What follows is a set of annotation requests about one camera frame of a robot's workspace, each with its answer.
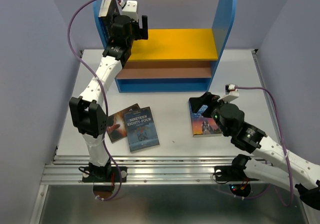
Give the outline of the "Jane Eyre book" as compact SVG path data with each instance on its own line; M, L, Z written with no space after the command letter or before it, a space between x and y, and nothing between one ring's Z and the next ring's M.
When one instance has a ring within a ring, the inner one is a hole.
M203 105L198 112L192 112L191 104L189 104L190 121L192 128L192 136L194 138L201 137L215 137L221 136L222 132L215 123L215 121L209 117L204 117L203 112L208 108L207 105Z

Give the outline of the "A Tale of Two Cities book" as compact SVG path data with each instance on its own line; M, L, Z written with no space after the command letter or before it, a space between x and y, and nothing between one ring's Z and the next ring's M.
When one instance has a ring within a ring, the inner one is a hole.
M98 18L106 35L110 34L114 16L118 14L119 8L116 0L101 0Z

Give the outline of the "Nineteen Eighty-Four book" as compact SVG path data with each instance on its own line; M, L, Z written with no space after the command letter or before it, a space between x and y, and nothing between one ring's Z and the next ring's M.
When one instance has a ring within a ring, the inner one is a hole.
M160 145L149 106L126 113L124 122L131 153Z

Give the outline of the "Animal Farm book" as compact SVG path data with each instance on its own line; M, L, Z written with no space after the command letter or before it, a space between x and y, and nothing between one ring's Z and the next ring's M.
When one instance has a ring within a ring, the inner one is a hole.
M103 33L104 33L104 36L105 36L105 39L108 40L109 37L110 37L110 34L109 34L109 21L108 21L108 18L106 16L101 16L98 18L99 19L99 22L100 22L100 25L101 25L101 28L103 30Z

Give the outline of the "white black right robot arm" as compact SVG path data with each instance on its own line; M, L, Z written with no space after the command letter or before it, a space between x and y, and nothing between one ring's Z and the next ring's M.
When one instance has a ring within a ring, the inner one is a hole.
M266 165L239 154L230 166L235 179L248 177L268 182L299 196L309 207L320 208L320 166L287 150L261 129L245 122L245 114L235 104L239 96L236 89L220 97L205 92L200 97L189 98L190 108L197 113L202 106L205 118L212 118L225 137L238 149L271 163Z

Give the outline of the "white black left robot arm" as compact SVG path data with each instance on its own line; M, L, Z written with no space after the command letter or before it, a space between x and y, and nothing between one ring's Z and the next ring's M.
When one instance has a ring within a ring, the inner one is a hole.
M79 97L72 97L69 101L73 126L82 134L89 153L88 169L81 168L80 171L100 181L108 180L112 173L112 158L105 144L108 120L106 93L130 58L134 41L148 39L148 18L144 15L139 19L138 2L116 1L122 12L113 17L110 37L99 67L93 71L86 63L83 64L93 78Z

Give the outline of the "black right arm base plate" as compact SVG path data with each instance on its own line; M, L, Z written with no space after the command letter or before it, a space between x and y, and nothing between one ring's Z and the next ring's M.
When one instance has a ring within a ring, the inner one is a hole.
M214 176L219 183L242 180L240 174L230 165L215 166Z

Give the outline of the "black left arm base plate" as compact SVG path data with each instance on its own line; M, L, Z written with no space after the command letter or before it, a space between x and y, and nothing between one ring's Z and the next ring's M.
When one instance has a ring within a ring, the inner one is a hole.
M107 174L94 175L89 166L80 166L78 168L82 174L81 181L83 183L119 183L120 176L116 166L111 166L111 169L107 171Z

